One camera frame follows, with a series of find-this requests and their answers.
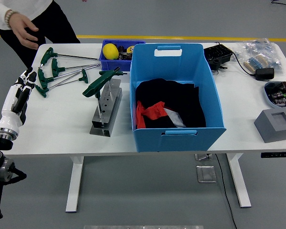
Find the person's right hand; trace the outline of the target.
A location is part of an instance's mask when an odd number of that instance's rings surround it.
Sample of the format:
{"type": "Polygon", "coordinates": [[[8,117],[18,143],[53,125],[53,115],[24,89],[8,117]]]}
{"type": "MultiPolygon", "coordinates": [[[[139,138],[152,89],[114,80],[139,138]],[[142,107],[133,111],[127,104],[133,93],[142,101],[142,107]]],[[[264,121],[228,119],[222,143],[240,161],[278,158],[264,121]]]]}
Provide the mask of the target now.
{"type": "Polygon", "coordinates": [[[39,45],[36,43],[38,38],[29,34],[25,29],[29,28],[30,31],[38,32],[39,29],[27,18],[25,15],[14,13],[9,18],[9,25],[19,40],[20,44],[37,50],[39,45]]]}

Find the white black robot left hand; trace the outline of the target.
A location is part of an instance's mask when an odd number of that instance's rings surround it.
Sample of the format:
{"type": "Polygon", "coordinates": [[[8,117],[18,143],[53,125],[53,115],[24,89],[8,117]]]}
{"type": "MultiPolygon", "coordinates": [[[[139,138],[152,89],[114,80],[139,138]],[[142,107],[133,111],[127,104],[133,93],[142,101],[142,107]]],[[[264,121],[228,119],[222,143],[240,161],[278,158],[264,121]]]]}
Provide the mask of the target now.
{"type": "Polygon", "coordinates": [[[27,101],[35,87],[36,78],[37,73],[30,67],[10,87],[1,111],[0,132],[19,133],[19,128],[26,121],[27,101]]]}

